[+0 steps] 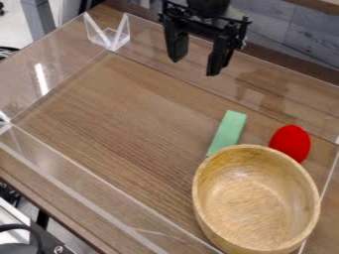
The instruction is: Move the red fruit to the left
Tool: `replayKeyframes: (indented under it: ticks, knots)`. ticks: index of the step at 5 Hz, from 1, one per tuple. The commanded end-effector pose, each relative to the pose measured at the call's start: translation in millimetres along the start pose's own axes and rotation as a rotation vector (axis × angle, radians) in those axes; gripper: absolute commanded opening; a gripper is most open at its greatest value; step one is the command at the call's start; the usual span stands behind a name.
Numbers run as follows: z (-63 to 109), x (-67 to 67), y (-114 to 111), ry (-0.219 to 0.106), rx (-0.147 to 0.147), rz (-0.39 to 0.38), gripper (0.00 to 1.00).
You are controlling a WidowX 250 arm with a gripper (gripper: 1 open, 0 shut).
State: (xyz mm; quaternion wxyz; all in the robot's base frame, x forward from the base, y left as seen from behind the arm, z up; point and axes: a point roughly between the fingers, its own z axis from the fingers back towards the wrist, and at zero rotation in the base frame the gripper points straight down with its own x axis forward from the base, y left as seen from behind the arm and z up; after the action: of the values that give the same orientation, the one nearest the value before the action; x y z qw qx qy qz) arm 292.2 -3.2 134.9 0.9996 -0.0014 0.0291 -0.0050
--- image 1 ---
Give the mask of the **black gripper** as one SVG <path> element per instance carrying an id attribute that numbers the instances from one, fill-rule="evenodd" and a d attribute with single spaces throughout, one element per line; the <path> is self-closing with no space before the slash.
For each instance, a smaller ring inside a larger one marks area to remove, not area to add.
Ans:
<path id="1" fill-rule="evenodd" d="M 213 41 L 207 76 L 215 76 L 229 64 L 233 50 L 245 45 L 248 14 L 232 7 L 232 0 L 161 0 L 159 21 L 164 27 L 167 53 L 176 63 L 188 54 L 189 35 Z"/>

